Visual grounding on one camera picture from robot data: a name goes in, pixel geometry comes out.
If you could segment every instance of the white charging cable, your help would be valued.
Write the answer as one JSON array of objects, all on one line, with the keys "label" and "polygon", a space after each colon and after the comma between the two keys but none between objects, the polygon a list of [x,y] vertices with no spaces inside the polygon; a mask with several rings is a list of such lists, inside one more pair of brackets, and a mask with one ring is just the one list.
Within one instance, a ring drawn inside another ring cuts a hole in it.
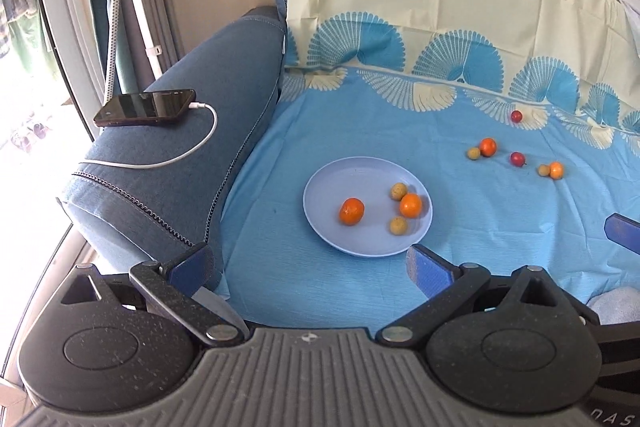
[{"label": "white charging cable", "polygon": [[87,159],[82,160],[80,163],[93,163],[95,165],[105,165],[107,167],[120,167],[123,169],[157,169],[158,167],[164,167],[167,165],[171,165],[172,163],[176,163],[184,158],[187,158],[187,156],[193,154],[194,152],[196,152],[200,147],[206,144],[209,138],[211,138],[213,136],[213,133],[216,131],[216,127],[218,126],[218,114],[216,113],[216,110],[213,109],[213,107],[211,107],[208,103],[191,102],[189,104],[189,109],[201,109],[201,108],[206,108],[211,111],[211,114],[213,115],[213,126],[211,127],[209,134],[207,134],[207,136],[205,136],[200,143],[198,143],[196,146],[189,149],[187,152],[180,154],[180,156],[176,156],[175,158],[172,158],[170,160],[160,162],[160,163],[151,163],[149,165],[135,165],[135,164],[128,164],[128,163],[115,163],[115,162],[105,162],[102,160],[87,160]]}]

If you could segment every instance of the phone screen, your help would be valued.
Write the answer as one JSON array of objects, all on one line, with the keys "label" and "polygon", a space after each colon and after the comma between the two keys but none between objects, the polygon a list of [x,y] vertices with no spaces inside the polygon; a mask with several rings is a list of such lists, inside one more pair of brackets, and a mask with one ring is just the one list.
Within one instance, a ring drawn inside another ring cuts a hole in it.
[{"label": "phone screen", "polygon": [[195,97],[193,89],[121,94],[98,111],[94,123],[97,126],[152,125],[175,121]]}]

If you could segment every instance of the blue plate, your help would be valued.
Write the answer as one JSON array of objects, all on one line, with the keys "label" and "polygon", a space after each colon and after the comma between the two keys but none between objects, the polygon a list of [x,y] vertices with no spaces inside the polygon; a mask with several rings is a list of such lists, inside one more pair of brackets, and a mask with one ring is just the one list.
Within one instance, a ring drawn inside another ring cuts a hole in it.
[{"label": "blue plate", "polygon": [[[391,199],[389,191],[398,182],[422,198],[422,213],[407,220],[405,235],[389,232],[389,221],[399,216],[398,202]],[[348,198],[364,203],[364,216],[353,227],[338,219],[338,211]],[[302,205],[320,237],[359,257],[386,257],[407,250],[424,237],[433,218],[431,198],[418,178],[395,163],[365,156],[343,158],[319,169],[306,184]]]}]

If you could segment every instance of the orange fruit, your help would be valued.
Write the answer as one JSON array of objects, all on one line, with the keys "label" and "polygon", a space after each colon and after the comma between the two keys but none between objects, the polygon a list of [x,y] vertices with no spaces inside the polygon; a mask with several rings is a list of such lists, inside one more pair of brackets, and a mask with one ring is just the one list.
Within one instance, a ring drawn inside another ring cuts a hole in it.
[{"label": "orange fruit", "polygon": [[480,149],[480,153],[482,156],[489,158],[489,156],[493,156],[498,150],[498,144],[493,138],[485,138],[480,142],[480,146],[478,149]]},{"label": "orange fruit", "polygon": [[560,162],[549,163],[549,177],[553,180],[561,180],[564,176],[564,166]]},{"label": "orange fruit", "polygon": [[338,218],[345,225],[357,225],[364,216],[364,203],[358,198],[349,198],[340,207]]},{"label": "orange fruit", "polygon": [[404,217],[415,219],[415,217],[420,216],[421,211],[422,200],[418,194],[407,194],[400,200],[400,214]]}]

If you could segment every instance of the white window frame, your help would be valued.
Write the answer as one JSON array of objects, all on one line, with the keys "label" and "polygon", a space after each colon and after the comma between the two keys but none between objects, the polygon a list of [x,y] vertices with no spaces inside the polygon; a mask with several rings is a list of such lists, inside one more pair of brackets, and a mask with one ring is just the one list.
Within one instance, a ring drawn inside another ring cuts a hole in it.
[{"label": "white window frame", "polygon": [[[93,117],[102,107],[104,73],[98,56],[93,20],[87,10],[88,1],[41,2],[52,44],[58,53],[71,94],[90,133],[97,137],[98,129],[93,124]],[[24,337],[71,269],[94,254],[95,251],[81,233],[69,226],[34,288],[7,354],[6,367],[0,375],[0,406],[4,408],[0,418],[2,427],[12,427],[33,409],[17,367],[18,352]]]},{"label": "white window frame", "polygon": [[98,136],[95,114],[102,107],[104,73],[86,0],[41,0],[53,44],[66,79],[91,134]]}]

